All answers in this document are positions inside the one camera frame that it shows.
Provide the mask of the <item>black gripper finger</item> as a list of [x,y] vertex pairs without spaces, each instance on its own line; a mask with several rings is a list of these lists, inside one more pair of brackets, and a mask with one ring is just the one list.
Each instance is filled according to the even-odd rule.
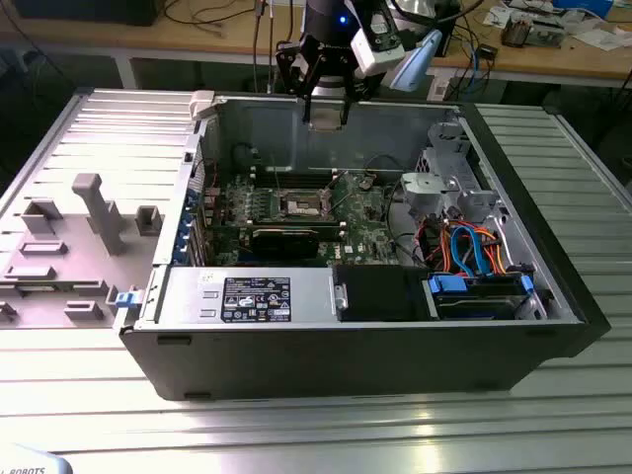
[[301,99],[304,123],[311,117],[312,92],[314,81],[314,42],[280,41],[276,45],[276,65],[280,78],[288,94]]
[[351,106],[354,103],[370,100],[380,87],[380,75],[356,79],[352,74],[343,77],[345,94],[340,112],[340,123],[347,123]]

